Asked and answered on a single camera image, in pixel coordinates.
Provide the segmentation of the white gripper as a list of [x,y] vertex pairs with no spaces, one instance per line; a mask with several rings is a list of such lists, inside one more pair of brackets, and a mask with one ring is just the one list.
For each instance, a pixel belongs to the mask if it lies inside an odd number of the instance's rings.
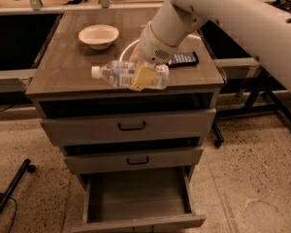
[[[129,60],[137,62],[139,57],[150,63],[167,63],[177,52],[177,47],[170,47],[160,41],[151,28],[149,22],[141,34],[140,42],[136,45],[130,55]],[[130,88],[135,91],[142,91],[156,77],[157,71],[151,67],[142,66],[135,76]]]

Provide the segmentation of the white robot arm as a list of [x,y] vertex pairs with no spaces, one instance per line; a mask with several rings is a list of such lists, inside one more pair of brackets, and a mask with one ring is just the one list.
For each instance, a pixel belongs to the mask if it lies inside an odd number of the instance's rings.
[[291,14],[258,0],[167,0],[146,25],[138,57],[160,63],[205,20],[219,25],[291,93]]

